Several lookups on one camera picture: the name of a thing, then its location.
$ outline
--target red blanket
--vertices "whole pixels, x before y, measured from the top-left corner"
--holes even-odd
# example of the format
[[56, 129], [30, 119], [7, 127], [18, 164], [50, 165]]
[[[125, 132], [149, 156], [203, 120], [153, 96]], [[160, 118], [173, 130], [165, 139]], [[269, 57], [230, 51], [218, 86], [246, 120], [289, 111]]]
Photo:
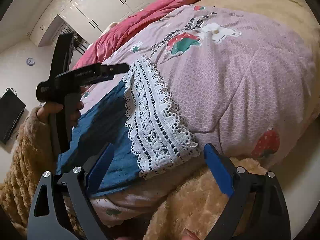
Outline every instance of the red blanket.
[[195, 3], [197, 0], [157, 0], [142, 11], [135, 13], [105, 33], [84, 53], [72, 69], [103, 62], [134, 35], [176, 8]]

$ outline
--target floor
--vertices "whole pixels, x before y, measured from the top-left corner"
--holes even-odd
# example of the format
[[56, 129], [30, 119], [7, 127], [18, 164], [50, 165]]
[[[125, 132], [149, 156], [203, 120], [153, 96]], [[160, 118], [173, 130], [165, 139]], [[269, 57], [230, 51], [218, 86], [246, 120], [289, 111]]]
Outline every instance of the floor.
[[272, 171], [284, 192], [293, 239], [320, 200], [320, 118], [308, 127], [291, 153]]

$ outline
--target wall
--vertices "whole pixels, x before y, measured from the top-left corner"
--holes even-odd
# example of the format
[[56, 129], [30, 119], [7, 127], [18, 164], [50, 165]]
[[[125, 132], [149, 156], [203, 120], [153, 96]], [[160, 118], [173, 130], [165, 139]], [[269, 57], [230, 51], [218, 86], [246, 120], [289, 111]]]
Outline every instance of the wall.
[[52, 0], [13, 0], [0, 21], [0, 52], [31, 33]]
[[[39, 105], [36, 99], [36, 87], [39, 82], [49, 77], [53, 52], [53, 47], [37, 48], [26, 38], [0, 54], [0, 96], [5, 93], [7, 87], [13, 87], [17, 91], [18, 97], [26, 104], [25, 112], [19, 120], [20, 124], [31, 110]], [[35, 60], [34, 66], [27, 65], [28, 57]], [[0, 183], [9, 170], [17, 130], [18, 128], [6, 145], [0, 142]]]

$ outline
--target black plastic tool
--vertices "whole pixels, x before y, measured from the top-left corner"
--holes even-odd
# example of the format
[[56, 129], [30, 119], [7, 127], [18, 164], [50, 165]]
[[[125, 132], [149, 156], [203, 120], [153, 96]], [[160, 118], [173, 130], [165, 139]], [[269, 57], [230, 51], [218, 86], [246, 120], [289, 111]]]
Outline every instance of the black plastic tool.
[[85, 66], [68, 72], [73, 52], [73, 33], [60, 35], [54, 50], [49, 79], [39, 83], [36, 97], [40, 102], [53, 101], [63, 104], [58, 114], [49, 117], [52, 150], [57, 156], [70, 149], [72, 125], [69, 116], [76, 111], [81, 99], [80, 87], [113, 79], [115, 74], [129, 71], [126, 63]]
[[[264, 176], [235, 167], [209, 143], [204, 158], [220, 190], [229, 201], [206, 240], [290, 240], [290, 221], [280, 184], [272, 171]], [[244, 233], [233, 236], [249, 193], [255, 192], [249, 222]]]
[[49, 171], [44, 172], [31, 205], [27, 239], [83, 239], [74, 233], [71, 226], [63, 201], [63, 194], [67, 193], [86, 239], [113, 240], [94, 211], [84, 186], [90, 184], [90, 174], [94, 176], [92, 183], [100, 185], [113, 157], [113, 145], [107, 143], [98, 155], [90, 157], [83, 166], [76, 166], [68, 173], [52, 175]]

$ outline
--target black tv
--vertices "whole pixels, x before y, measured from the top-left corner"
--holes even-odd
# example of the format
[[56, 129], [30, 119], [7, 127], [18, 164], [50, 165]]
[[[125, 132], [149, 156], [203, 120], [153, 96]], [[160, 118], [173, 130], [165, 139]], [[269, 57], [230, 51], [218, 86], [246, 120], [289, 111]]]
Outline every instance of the black tv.
[[26, 105], [11, 89], [7, 89], [3, 97], [0, 98], [0, 141], [4, 144], [10, 139], [25, 107]]

